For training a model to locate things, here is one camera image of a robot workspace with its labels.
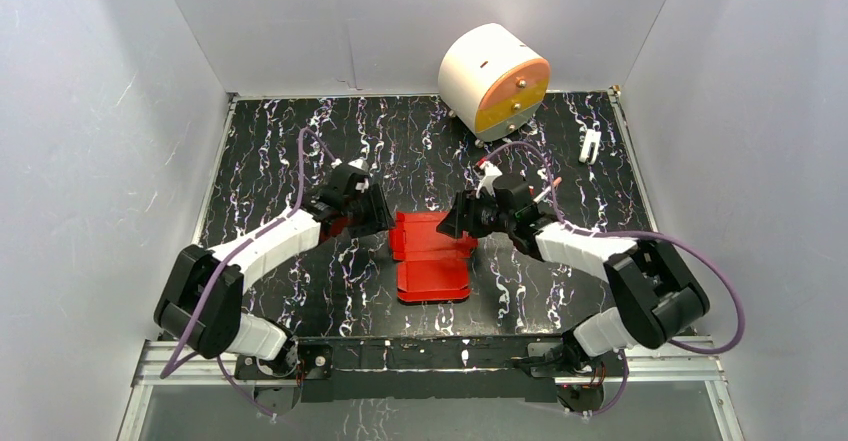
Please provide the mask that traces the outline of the red paper box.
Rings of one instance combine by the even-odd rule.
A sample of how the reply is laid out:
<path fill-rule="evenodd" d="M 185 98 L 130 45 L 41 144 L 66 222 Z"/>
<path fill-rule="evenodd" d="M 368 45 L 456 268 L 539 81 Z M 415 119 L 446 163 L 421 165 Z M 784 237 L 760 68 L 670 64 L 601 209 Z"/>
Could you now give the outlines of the red paper box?
<path fill-rule="evenodd" d="M 398 212 L 388 239 L 404 303 L 463 301 L 471 294 L 469 260 L 478 240 L 437 231 L 444 212 Z"/>

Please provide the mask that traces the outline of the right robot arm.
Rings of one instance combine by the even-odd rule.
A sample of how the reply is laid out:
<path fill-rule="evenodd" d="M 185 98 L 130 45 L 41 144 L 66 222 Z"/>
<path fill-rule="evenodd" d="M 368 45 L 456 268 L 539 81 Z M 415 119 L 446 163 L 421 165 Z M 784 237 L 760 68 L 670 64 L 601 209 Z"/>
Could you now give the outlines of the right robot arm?
<path fill-rule="evenodd" d="M 671 243 L 571 231 L 535 199 L 520 175 L 500 175 L 488 187 L 458 192 L 437 230 L 452 238 L 503 233 L 524 255 L 609 285 L 613 307 L 563 335 L 564 364 L 577 375 L 590 374 L 610 351 L 634 345 L 656 349 L 710 309 L 705 291 Z"/>

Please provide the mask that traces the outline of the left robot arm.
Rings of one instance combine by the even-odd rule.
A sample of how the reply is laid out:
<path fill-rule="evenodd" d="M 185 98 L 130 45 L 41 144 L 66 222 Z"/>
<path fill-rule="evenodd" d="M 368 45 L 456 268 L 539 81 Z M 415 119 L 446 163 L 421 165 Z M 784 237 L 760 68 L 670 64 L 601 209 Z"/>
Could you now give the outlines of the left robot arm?
<path fill-rule="evenodd" d="M 245 292 L 279 265 L 342 232 L 352 237 L 394 226 L 380 184 L 363 159 L 338 164 L 296 212 L 283 214 L 234 241 L 178 255 L 154 310 L 154 322 L 206 359 L 253 357 L 275 377 L 294 372 L 298 341 L 278 323 L 243 312 Z"/>

